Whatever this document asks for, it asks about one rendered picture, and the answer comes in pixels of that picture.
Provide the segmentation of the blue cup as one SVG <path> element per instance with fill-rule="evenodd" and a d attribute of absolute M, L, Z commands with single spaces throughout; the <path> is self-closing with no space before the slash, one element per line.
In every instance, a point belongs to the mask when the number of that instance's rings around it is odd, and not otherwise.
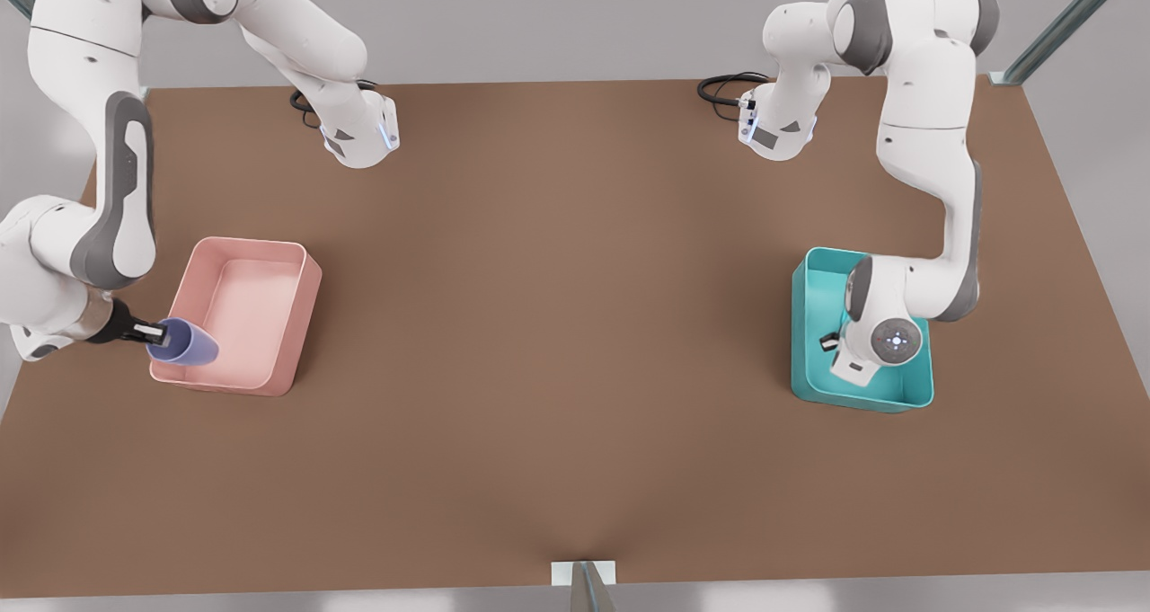
<path fill-rule="evenodd" d="M 164 318 L 164 341 L 148 343 L 146 350 L 159 362 L 194 367 L 205 366 L 218 357 L 218 343 L 210 334 L 183 318 Z"/>

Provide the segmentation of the teal box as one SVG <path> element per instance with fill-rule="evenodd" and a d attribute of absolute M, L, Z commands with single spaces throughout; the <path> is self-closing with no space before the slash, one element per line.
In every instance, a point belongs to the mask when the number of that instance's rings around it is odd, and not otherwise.
<path fill-rule="evenodd" d="M 823 351 L 820 338 L 849 321 L 845 286 L 849 271 L 865 254 L 849 248 L 808 248 L 792 274 L 792 361 L 790 387 L 802 400 L 871 412 L 921 410 L 935 398 L 931 332 L 923 318 L 913 318 L 920 330 L 917 355 L 908 364 L 880 368 L 867 387 L 854 387 L 831 373 L 834 351 Z"/>

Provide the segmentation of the pink box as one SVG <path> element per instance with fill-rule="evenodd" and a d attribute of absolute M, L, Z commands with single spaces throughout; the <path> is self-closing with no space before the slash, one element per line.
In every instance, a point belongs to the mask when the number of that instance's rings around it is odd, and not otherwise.
<path fill-rule="evenodd" d="M 218 357 L 184 367 L 152 359 L 158 382 L 193 390 L 281 396 L 291 390 L 322 271 L 292 240 L 205 238 L 195 244 L 170 318 L 217 341 Z"/>

